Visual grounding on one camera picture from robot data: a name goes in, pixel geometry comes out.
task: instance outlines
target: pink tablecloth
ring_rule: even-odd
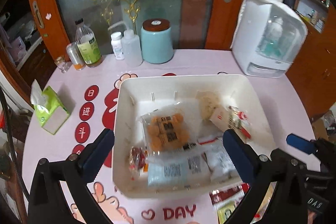
[[[137,68],[130,68],[125,62],[117,61],[113,55],[109,55],[96,68],[87,67],[82,71],[75,71],[71,67],[65,74],[57,69],[48,85],[59,94],[72,114],[54,136],[41,129],[33,116],[27,133],[22,167],[28,190],[40,158],[45,157],[49,161],[64,160],[72,152],[80,151],[85,145],[93,142],[104,127],[113,127],[118,87],[124,78],[165,74],[213,75],[220,72],[242,74],[229,51],[177,50],[174,58],[166,64],[153,65],[144,62]],[[316,158],[286,145],[286,136],[290,133],[306,139],[314,138],[305,109],[287,77],[248,78],[259,96],[276,144],[306,162],[309,169],[320,170]],[[89,91],[88,88],[92,85],[97,85],[98,88],[90,88],[89,90],[93,91]],[[91,100],[94,112],[86,112],[90,117],[86,121],[88,125],[82,123],[86,126],[82,132],[83,126],[78,125],[88,118],[82,107],[87,100]],[[217,215],[208,194],[182,200],[126,198],[111,179],[111,160],[112,155],[105,161],[95,182],[88,184],[88,188],[114,223],[162,223],[163,220],[183,224],[217,223]],[[63,183],[62,186],[73,215],[81,220],[66,184]]]

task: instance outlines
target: wooden lid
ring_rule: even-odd
[[[160,32],[167,30],[170,27],[169,20],[163,18],[147,19],[142,24],[146,31]]]

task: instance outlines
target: screw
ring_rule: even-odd
[[[71,154],[68,159],[71,160],[71,161],[74,161],[77,158],[78,158],[78,154],[74,153],[74,154]]]
[[[260,155],[260,156],[259,156],[259,160],[261,160],[261,161],[263,161],[263,162],[266,162],[266,161],[268,161],[268,158],[267,158],[266,155]]]
[[[45,162],[47,161],[47,159],[46,158],[42,158],[42,159],[40,159],[39,160],[39,164],[45,164]]]
[[[291,159],[291,164],[294,165],[294,166],[297,166],[297,160],[296,159]]]

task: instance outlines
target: tissue box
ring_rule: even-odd
[[[69,118],[70,113],[50,86],[42,91],[42,95],[46,98],[45,107],[34,105],[35,113],[41,127],[54,135]]]

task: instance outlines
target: cardboard box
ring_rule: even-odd
[[[332,111],[329,110],[326,114],[331,114],[333,115]],[[327,141],[330,141],[332,143],[336,142],[336,134],[333,135],[328,135],[327,134],[327,129],[324,127],[323,121],[321,119],[317,119],[315,122],[311,124],[315,139],[317,140],[318,138],[325,139]]]

